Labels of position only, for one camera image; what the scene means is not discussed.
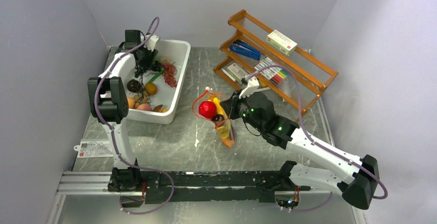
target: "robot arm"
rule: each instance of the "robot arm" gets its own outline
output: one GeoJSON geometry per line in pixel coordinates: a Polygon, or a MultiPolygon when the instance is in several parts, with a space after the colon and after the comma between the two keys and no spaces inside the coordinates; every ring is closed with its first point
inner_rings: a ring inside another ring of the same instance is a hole
{"type": "MultiPolygon", "coordinates": [[[[102,117],[113,127],[115,139],[112,139],[111,129],[107,125],[103,125],[103,128],[105,129],[109,139],[115,141],[118,151],[122,155],[123,159],[130,164],[135,164],[136,158],[132,152],[132,148],[130,147],[129,137],[127,135],[125,125],[126,119],[124,118],[127,116],[129,109],[123,82],[128,81],[127,77],[132,69],[136,69],[137,72],[139,72],[141,69],[147,69],[151,65],[153,58],[158,53],[158,50],[155,49],[155,46],[159,41],[159,37],[152,35],[151,38],[144,44],[144,47],[134,51],[133,54],[124,56],[118,62],[116,62],[115,59],[124,54],[120,51],[126,51],[134,48],[144,41],[144,39],[145,38],[142,36],[142,32],[138,30],[126,30],[125,42],[122,43],[118,48],[117,51],[119,53],[115,54],[114,60],[111,62],[109,67],[103,73],[101,73],[99,77],[93,77],[88,80],[91,114],[97,118],[94,109],[94,93],[103,76],[108,72],[110,73],[100,89],[98,105],[100,106],[99,109],[102,117]]],[[[116,154],[113,143],[110,144],[114,156],[114,168],[127,169],[128,165],[119,160],[119,155],[116,154]]]]}
{"type": "Polygon", "coordinates": [[[294,185],[326,189],[342,195],[344,200],[357,208],[368,209],[377,182],[352,162],[363,166],[379,178],[376,159],[369,155],[360,158],[346,153],[310,135],[315,143],[327,149],[312,143],[297,123],[277,115],[273,103],[264,94],[255,92],[256,87],[251,87],[253,85],[256,84],[248,84],[248,88],[235,91],[228,100],[221,102],[229,118],[241,118],[243,122],[257,129],[268,143],[298,152],[326,168],[293,165],[290,170],[290,181],[294,185]],[[341,154],[349,158],[349,161],[345,162],[327,150],[341,154]]]}

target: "table surface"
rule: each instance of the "table surface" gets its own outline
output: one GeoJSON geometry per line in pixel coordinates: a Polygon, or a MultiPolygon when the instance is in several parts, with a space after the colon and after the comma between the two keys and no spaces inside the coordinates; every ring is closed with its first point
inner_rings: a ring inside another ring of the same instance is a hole
{"type": "MultiPolygon", "coordinates": [[[[301,210],[323,202],[328,193],[301,193],[301,210]]],[[[147,215],[128,215],[120,211],[118,196],[67,196],[59,224],[131,223],[131,224],[231,224],[231,223],[356,223],[351,206],[341,196],[334,195],[323,208],[310,213],[289,213],[274,203],[258,201],[170,202],[147,215]]],[[[147,211],[155,204],[142,205],[132,211],[147,211]]]]}
{"type": "MultiPolygon", "coordinates": [[[[114,58],[115,47],[109,53],[106,67],[114,58]]],[[[212,125],[196,118],[191,105],[210,86],[215,92],[230,96],[234,89],[213,72],[226,58],[218,48],[191,48],[184,85],[174,121],[169,125],[127,121],[132,150],[141,166],[161,170],[218,171],[218,170],[279,170],[287,160],[303,165],[320,167],[304,156],[283,150],[250,134],[241,120],[235,120],[236,144],[225,147],[217,138],[212,125]]],[[[273,91],[264,91],[273,101],[275,111],[291,120],[297,119],[297,110],[273,91]]],[[[332,143],[329,126],[321,100],[304,116],[304,125],[313,135],[332,143]]],[[[108,139],[101,124],[90,116],[83,134],[84,140],[108,139]]],[[[113,159],[78,158],[74,171],[110,171],[113,159]]]]}

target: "gray marble floor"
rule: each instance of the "gray marble floor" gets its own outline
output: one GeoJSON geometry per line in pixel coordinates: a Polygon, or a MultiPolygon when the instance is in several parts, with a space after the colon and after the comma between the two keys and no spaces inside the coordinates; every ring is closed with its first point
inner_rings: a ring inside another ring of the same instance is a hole
{"type": "MultiPolygon", "coordinates": [[[[113,54],[112,58],[110,54],[107,65],[112,59],[113,54]]],[[[213,72],[224,59],[225,54],[218,48],[191,48],[174,121],[160,125],[128,120],[128,135],[139,165],[161,170],[279,170],[286,160],[292,160],[319,167],[300,154],[274,147],[261,137],[251,135],[241,120],[234,122],[236,145],[227,148],[217,139],[210,123],[193,115],[191,105],[206,86],[227,95],[233,92],[233,88],[213,72]]],[[[274,102],[278,114],[297,119],[297,110],[290,104],[282,102],[274,92],[264,93],[274,102]]],[[[304,116],[304,124],[326,142],[330,140],[323,119],[320,103],[317,103],[304,116]]],[[[101,124],[91,116],[83,139],[107,139],[101,124]]],[[[77,159],[73,170],[110,171],[112,163],[112,158],[77,159]]]]}

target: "green vegetable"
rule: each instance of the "green vegetable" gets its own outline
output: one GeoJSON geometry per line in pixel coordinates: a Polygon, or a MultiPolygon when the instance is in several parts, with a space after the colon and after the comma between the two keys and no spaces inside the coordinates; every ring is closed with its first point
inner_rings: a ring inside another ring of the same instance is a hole
{"type": "Polygon", "coordinates": [[[156,78],[158,78],[158,76],[162,75],[162,73],[164,73],[164,70],[161,70],[160,72],[158,72],[156,75],[154,75],[149,82],[153,82],[154,80],[156,80],[156,78]]]}

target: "plastic bag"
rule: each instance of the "plastic bag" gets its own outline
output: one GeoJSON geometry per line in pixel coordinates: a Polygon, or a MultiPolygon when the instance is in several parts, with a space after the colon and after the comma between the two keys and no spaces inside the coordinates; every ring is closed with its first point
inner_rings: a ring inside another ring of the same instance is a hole
{"type": "Polygon", "coordinates": [[[223,108],[220,106],[220,101],[225,100],[226,96],[222,93],[211,93],[209,88],[207,87],[206,90],[197,98],[193,105],[191,106],[191,110],[193,111],[194,115],[198,118],[204,119],[207,122],[210,122],[214,128],[217,136],[222,140],[222,143],[230,148],[235,144],[235,130],[232,126],[232,122],[230,119],[228,119],[228,116],[226,115],[223,108]],[[215,109],[215,113],[209,113],[210,115],[207,115],[207,117],[203,116],[199,112],[199,107],[201,107],[201,111],[205,110],[204,107],[213,107],[212,110],[215,109]]]}

